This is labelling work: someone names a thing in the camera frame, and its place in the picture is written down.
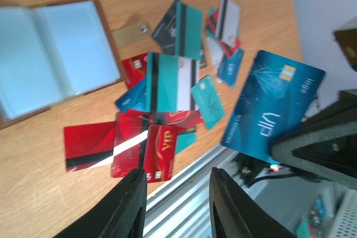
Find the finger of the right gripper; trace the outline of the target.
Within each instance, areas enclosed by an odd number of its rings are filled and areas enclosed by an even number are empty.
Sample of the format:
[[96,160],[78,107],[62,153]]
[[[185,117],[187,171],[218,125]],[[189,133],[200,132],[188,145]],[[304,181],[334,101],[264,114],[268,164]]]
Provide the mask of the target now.
[[356,102],[337,101],[269,145],[273,160],[308,181],[356,187]]

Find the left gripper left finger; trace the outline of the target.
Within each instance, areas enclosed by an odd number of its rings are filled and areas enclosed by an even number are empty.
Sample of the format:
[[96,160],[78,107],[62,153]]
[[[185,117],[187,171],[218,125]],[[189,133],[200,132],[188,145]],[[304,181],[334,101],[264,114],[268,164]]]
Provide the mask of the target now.
[[91,210],[55,236],[142,237],[146,204],[146,172],[135,168]]

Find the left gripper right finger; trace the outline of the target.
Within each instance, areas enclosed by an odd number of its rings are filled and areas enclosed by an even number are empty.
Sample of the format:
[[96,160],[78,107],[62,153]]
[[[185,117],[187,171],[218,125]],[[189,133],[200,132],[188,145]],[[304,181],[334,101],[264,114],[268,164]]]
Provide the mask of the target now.
[[212,168],[209,186],[212,237],[295,237],[262,210],[221,168]]

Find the blue card bottom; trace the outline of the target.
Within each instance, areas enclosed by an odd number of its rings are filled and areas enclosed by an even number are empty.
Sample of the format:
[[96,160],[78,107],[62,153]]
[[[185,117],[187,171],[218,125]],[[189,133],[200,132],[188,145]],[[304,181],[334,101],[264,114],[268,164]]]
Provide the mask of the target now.
[[270,142],[298,127],[324,77],[324,70],[258,51],[221,145],[275,164]]

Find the blue card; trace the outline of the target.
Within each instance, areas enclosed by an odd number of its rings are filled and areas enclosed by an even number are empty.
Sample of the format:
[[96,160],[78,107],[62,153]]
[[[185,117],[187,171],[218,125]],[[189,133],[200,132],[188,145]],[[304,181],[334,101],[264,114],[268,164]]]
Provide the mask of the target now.
[[275,164],[270,142],[298,127],[324,77],[324,70],[258,51],[221,145]]
[[230,58],[227,58],[226,55],[223,54],[221,59],[217,77],[231,88],[235,87],[243,55],[244,51],[239,48]]
[[146,77],[115,101],[120,112],[125,113],[128,109],[139,111],[146,110]]

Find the teal card bottom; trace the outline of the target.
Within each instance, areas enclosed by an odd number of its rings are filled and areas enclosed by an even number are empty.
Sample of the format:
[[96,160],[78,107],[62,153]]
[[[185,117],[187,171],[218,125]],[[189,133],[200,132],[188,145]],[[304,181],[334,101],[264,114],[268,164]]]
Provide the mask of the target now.
[[173,55],[148,53],[146,75],[146,110],[177,110],[179,59]]

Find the brown leather card holder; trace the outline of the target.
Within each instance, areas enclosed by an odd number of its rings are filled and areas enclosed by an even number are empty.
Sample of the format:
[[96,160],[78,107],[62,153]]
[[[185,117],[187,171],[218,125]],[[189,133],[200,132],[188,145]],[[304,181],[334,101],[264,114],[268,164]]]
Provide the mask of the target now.
[[1,0],[1,128],[125,80],[119,48],[150,34],[146,20],[111,30],[100,0]]

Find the teal card with stripe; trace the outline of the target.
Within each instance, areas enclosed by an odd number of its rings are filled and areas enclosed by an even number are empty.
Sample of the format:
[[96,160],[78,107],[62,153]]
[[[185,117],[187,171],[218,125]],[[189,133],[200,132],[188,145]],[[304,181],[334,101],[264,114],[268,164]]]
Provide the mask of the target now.
[[174,54],[192,60],[201,59],[203,12],[181,1],[176,3]]

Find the dark red striped card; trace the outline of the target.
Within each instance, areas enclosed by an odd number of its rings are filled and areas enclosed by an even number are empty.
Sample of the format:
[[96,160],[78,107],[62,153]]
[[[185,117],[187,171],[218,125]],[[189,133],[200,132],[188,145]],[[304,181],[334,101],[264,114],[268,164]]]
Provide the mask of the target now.
[[112,163],[115,122],[68,126],[63,133],[67,172]]

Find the red VIP card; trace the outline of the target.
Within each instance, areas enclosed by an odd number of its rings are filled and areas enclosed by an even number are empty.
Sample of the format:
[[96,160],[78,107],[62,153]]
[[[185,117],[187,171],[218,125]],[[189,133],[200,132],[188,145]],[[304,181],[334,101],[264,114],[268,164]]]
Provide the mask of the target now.
[[149,126],[143,166],[147,183],[171,179],[177,135],[177,128],[171,125]]

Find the red card left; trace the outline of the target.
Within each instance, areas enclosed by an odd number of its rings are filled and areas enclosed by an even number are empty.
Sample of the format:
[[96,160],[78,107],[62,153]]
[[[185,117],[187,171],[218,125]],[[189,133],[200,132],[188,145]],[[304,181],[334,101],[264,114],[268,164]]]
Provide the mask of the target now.
[[115,123],[111,176],[126,176],[132,169],[142,168],[148,127],[152,119],[147,112],[128,110],[118,113]]

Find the blue card centre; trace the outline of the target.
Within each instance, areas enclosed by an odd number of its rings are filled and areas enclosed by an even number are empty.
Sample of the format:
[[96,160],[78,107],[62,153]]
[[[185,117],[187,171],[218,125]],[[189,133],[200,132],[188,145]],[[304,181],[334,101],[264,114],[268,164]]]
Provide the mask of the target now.
[[146,77],[115,101],[120,112],[125,113],[128,109],[139,111],[146,110]]

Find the blue card right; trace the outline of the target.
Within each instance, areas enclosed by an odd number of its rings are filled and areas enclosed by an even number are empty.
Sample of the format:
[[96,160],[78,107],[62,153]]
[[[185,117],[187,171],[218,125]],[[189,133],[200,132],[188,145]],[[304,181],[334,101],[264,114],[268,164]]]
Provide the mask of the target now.
[[230,58],[227,58],[226,55],[223,54],[221,59],[217,77],[231,88],[235,87],[243,55],[244,51],[239,48]]

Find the small red card top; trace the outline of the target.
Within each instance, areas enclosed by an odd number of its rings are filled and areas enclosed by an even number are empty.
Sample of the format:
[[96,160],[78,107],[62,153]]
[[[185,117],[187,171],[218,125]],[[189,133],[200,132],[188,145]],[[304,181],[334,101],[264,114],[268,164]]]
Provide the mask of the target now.
[[147,59],[148,52],[145,52],[143,54],[122,60],[122,64],[127,76],[125,80],[127,89],[133,88],[146,76]]

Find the white card with stripe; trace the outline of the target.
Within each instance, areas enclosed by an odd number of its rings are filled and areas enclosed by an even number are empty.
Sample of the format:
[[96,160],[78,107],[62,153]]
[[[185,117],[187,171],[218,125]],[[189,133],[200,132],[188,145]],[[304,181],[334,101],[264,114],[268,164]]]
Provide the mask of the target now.
[[240,7],[232,0],[220,0],[215,37],[230,47],[237,38]]

